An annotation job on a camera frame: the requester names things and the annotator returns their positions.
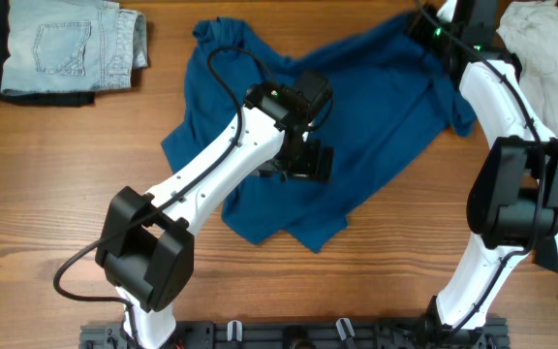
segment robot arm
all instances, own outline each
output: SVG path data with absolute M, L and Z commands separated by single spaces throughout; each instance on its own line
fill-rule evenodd
M 193 161 L 145 194 L 126 187 L 113 198 L 102 233 L 102 238 L 113 239 L 99 245 L 96 263 L 120 297 L 133 305 L 123 328 L 132 336 L 134 314 L 143 348 L 161 347 L 174 332 L 171 303 L 193 273 L 195 238 L 210 213 L 247 175 L 328 180 L 332 149 L 321 148 L 307 135 L 331 95 L 328 80 L 311 72 L 293 87 L 254 85 L 245 97 L 240 125 L 237 116 Z M 201 177 L 229 149 L 238 126 L 237 146 Z M 139 222 L 140 217 L 150 218 Z M 151 225 L 163 229 L 159 238 L 144 229 Z
M 501 60 L 489 63 L 503 75 L 515 76 L 513 65 Z M 555 135 L 536 118 L 515 79 L 510 79 L 510 83 L 520 95 L 529 114 L 535 119 L 534 125 L 540 139 L 554 140 Z M 526 144 L 524 141 L 532 142 L 534 139 L 525 127 L 525 120 L 511 92 L 483 63 L 467 65 L 459 90 L 476 112 L 493 152 L 490 153 L 481 170 L 467 205 L 469 225 L 474 232 L 480 234 L 471 233 L 469 244 L 453 278 L 436 299 L 436 308 L 442 325 L 452 328 L 460 325 L 463 330 L 473 330 L 485 324 L 485 316 L 492 301 L 515 266 L 527 256 L 525 254 L 511 257 L 497 274 L 503 258 L 513 251 L 522 251 L 528 241 L 528 235 L 531 233 L 524 227 L 531 226 L 534 206 L 529 205 L 529 200 L 523 201 L 523 190 L 528 189 L 521 188 L 521 180 L 527 168 L 532 167 L 529 164 L 531 160 L 526 155 L 527 152 L 531 152 L 531 149 L 524 147 Z M 549 145 L 551 145 L 549 155 L 554 155 L 554 160 L 551 160 L 547 166 L 552 173 L 556 172 L 558 176 L 558 141 L 552 141 Z M 517 153 L 510 151 L 510 148 L 514 146 L 517 146 L 517 150 L 519 150 Z M 495 159 L 497 154 L 504 154 L 507 159 L 494 162 L 491 159 Z M 505 177 L 501 177 L 501 179 L 505 183 L 496 183 L 495 180 L 503 172 Z M 553 198 L 555 195 L 558 196 L 558 180 L 552 180 L 553 175 L 547 176 L 547 179 L 549 181 L 546 185 L 551 196 L 545 200 L 542 209 L 543 225 L 538 225 L 543 236 L 558 232 L 558 202 Z M 489 191 L 485 196 L 480 193 L 483 188 Z M 505 191 L 505 193 L 497 193 L 497 190 Z M 476 203 L 475 196 L 477 195 L 480 196 L 479 204 Z M 500 205 L 492 208 L 483 204 L 484 202 L 491 204 L 499 202 Z M 484 216 L 475 213 L 476 210 L 483 209 L 492 211 L 496 221 L 484 223 Z M 462 325 L 461 321 L 486 292 L 488 293 L 483 304 L 475 315 Z

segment jeans pocket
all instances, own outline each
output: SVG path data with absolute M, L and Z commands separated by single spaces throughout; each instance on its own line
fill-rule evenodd
M 89 21 L 41 24 L 34 44 L 36 71 L 85 75 L 83 54 L 90 35 Z

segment wooden table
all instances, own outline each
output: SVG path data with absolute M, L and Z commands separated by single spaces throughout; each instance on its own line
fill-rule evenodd
M 99 236 L 119 189 L 143 191 L 171 174 L 159 142 L 182 121 L 196 22 L 241 17 L 278 52 L 300 56 L 410 9 L 412 1 L 126 7 L 145 13 L 149 30 L 151 68 L 132 91 L 103 94 L 79 109 L 0 103 L 0 348 L 76 348 L 79 326 L 121 319 L 119 305 L 59 297 L 51 279 Z M 285 233 L 253 246 L 215 212 L 197 241 L 195 274 L 175 302 L 177 319 L 420 315 L 464 251 L 466 198 L 486 154 L 479 127 L 465 140 L 443 133 L 317 255 Z M 64 286 L 114 295 L 93 257 L 74 266 Z M 513 348 L 558 348 L 556 274 L 522 264 L 491 312 L 509 319 Z

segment light blue jeans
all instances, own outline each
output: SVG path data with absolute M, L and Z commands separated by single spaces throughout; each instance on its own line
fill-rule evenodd
M 147 67 L 145 17 L 102 0 L 11 0 L 5 95 L 131 87 Z

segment blue shirt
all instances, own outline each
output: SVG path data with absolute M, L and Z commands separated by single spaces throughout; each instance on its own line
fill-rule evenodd
M 348 213 L 446 127 L 451 125 L 463 137 L 472 130 L 473 109 L 455 91 L 440 62 L 430 54 L 422 57 L 424 49 L 403 35 L 405 20 L 405 15 L 398 16 L 301 59 L 277 54 L 244 21 L 198 23 L 193 32 L 198 46 L 185 80 L 185 120 L 162 142 L 171 169 L 177 172 L 189 163 L 235 115 L 232 101 L 206 67 L 207 55 L 215 48 L 252 51 L 288 85 L 306 70 L 322 73 L 332 85 L 334 108 L 310 137 L 334 148 L 330 182 L 249 176 L 227 197 L 222 213 L 226 224 L 252 243 L 287 230 L 319 252 L 348 226 Z M 213 67 L 240 100 L 263 78 L 255 61 L 236 51 L 218 53 Z

